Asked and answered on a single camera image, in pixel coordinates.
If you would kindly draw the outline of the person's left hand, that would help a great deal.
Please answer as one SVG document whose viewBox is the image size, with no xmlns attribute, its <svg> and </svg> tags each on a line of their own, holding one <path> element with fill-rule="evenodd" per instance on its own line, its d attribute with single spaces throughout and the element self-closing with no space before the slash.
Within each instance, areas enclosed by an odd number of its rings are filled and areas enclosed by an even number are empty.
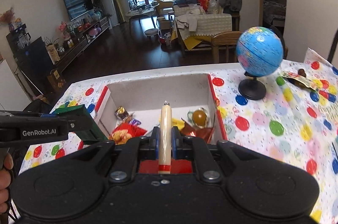
<svg viewBox="0 0 338 224">
<path fill-rule="evenodd" d="M 11 170 L 13 168 L 13 159 L 9 153 L 7 153 L 4 161 L 3 161 L 3 169 L 1 169 L 1 177 L 0 177 L 0 207 L 1 214 L 5 213 L 8 209 L 7 202 L 9 200 L 9 190 L 8 187 L 11 184 Z"/>
</svg>

